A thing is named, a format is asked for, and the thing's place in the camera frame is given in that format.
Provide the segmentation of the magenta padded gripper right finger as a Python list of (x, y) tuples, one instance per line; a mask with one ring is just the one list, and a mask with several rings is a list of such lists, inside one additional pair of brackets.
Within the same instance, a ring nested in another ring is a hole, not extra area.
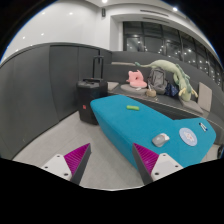
[(157, 154), (137, 143), (132, 145), (132, 154), (145, 185), (182, 169), (167, 153)]

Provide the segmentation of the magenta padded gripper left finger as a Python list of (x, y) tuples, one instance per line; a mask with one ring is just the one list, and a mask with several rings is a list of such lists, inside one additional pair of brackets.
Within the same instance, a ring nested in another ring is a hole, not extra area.
[(79, 185), (91, 154), (91, 144), (87, 143), (66, 155), (56, 154), (42, 169)]

